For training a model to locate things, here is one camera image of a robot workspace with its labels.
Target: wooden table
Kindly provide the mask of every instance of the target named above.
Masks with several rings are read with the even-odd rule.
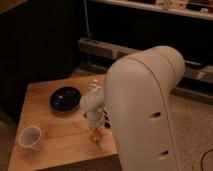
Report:
[[[43,147],[37,152],[23,149],[17,144],[16,136],[9,171],[39,170],[117,154],[110,129],[105,130],[99,144],[93,143],[80,108],[60,113],[54,111],[49,104],[51,94],[58,88],[73,86],[83,95],[93,79],[98,79],[98,83],[103,85],[104,75],[33,83],[28,86],[17,135],[28,125],[38,125],[44,132]]]

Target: metal shelf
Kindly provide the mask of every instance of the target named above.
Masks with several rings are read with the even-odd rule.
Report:
[[[180,10],[180,9],[173,9],[173,8],[165,8],[164,5],[154,5],[154,4],[152,5],[152,4],[146,4],[141,2],[127,1],[127,0],[88,0],[88,1],[94,1],[97,3],[104,3],[104,4],[117,5],[117,6],[124,6],[128,8],[162,12],[162,13],[168,13],[168,14],[175,14],[175,15],[205,19],[205,20],[213,20],[212,13],[192,11],[187,9]]]

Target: black bowl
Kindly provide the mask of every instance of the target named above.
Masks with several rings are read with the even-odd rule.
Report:
[[[57,111],[68,111],[79,105],[81,93],[74,87],[62,87],[50,97],[50,105]]]

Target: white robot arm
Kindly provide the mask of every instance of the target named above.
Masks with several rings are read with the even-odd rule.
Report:
[[[158,46],[115,62],[105,80],[105,107],[124,171],[181,171],[169,94],[184,74],[181,54]]]

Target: white cup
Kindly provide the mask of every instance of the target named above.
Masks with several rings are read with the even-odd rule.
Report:
[[[41,140],[41,129],[35,125],[24,128],[18,136],[18,144],[21,147],[35,151],[41,148]]]

